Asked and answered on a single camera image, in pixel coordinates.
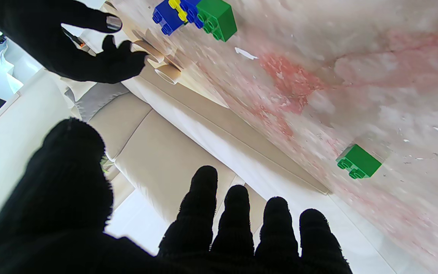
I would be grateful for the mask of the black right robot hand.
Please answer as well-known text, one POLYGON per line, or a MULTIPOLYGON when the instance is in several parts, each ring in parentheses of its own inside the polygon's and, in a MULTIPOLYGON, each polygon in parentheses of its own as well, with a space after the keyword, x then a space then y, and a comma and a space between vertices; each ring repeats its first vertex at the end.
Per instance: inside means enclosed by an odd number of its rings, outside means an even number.
POLYGON ((86 82, 115 84, 138 76, 147 53, 132 52, 132 42, 114 42, 121 19, 76 0, 0 0, 0 31, 48 71, 86 82), (105 33, 102 52, 78 49, 62 24, 105 33))

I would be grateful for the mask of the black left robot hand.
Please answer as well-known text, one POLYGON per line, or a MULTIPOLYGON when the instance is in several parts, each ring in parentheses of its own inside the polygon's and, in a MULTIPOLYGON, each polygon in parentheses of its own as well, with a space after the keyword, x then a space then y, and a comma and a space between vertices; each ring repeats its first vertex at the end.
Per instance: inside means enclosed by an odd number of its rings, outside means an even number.
POLYGON ((268 200, 254 248, 244 186, 229 189, 217 236, 212 225, 217 170, 200 167, 150 255, 127 237, 105 233, 113 190, 102 137, 76 118, 61 120, 30 158, 0 211, 0 274, 351 274, 325 216, 307 209, 301 242, 287 201, 268 200))

